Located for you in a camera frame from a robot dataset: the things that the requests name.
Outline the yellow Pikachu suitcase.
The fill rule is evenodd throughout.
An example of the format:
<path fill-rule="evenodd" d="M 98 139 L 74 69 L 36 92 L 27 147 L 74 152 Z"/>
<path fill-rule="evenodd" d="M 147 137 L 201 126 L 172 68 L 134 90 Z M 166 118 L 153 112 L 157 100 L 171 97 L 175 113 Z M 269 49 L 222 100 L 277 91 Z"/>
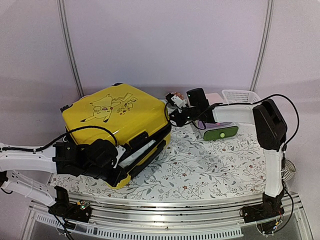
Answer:
<path fill-rule="evenodd" d="M 171 126 L 164 102 L 125 83 L 119 83 L 61 108 L 68 142 L 91 144 L 98 138 L 127 139 L 128 150 L 119 163 L 145 146 L 155 143 L 131 165 L 123 168 L 126 178 L 107 178 L 111 188 L 120 189 L 148 166 L 170 143 Z"/>

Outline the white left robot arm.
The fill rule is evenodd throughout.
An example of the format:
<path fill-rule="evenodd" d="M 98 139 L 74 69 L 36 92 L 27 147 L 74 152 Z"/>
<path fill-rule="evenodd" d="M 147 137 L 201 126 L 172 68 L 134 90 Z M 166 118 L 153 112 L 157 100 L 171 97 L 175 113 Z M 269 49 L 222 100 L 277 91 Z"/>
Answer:
<path fill-rule="evenodd" d="M 21 172 L 87 176 L 106 181 L 117 170 L 126 149 L 108 140 L 98 139 L 92 144 L 55 140 L 48 146 L 26 148 L 0 145 L 1 188 L 10 190 L 55 209 L 63 216 L 74 213 L 74 205 L 64 196 L 65 190 L 45 186 Z"/>

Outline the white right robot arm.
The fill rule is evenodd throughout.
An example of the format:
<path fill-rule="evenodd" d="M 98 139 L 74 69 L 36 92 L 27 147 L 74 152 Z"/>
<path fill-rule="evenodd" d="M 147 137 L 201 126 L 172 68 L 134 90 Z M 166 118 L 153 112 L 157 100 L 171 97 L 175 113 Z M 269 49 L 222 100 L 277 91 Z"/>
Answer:
<path fill-rule="evenodd" d="M 264 195 L 278 198 L 284 191 L 283 160 L 286 151 L 287 124 L 270 96 L 256 102 L 209 103 L 202 88 L 187 92 L 189 105 L 174 93 L 165 96 L 176 109 L 166 114 L 169 124 L 183 127 L 195 121 L 208 124 L 233 122 L 254 125 L 257 141 L 266 160 Z"/>

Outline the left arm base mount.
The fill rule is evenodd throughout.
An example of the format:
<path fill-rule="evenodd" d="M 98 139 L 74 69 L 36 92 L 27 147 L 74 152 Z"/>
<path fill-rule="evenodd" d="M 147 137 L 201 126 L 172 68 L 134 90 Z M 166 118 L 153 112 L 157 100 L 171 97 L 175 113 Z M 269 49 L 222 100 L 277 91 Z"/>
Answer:
<path fill-rule="evenodd" d="M 70 203 L 70 202 L 56 202 L 48 208 L 48 212 L 52 215 L 65 220 L 71 220 L 81 223 L 88 223 L 92 208 L 90 205 L 83 205 L 83 202 Z"/>

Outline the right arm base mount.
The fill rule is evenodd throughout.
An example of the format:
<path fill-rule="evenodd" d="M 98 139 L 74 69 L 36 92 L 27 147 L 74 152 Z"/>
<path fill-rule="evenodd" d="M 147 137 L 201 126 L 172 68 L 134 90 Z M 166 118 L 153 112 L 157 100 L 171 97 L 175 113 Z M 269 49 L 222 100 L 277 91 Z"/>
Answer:
<path fill-rule="evenodd" d="M 284 217 L 285 210 L 282 204 L 282 198 L 287 194 L 291 200 L 290 215 L 287 219 L 289 222 L 292 218 L 294 211 L 294 199 L 292 195 L 284 188 L 276 197 L 262 193 L 262 203 L 256 205 L 245 205 L 239 210 L 239 215 L 244 219 L 245 223 L 262 221 L 277 216 Z"/>

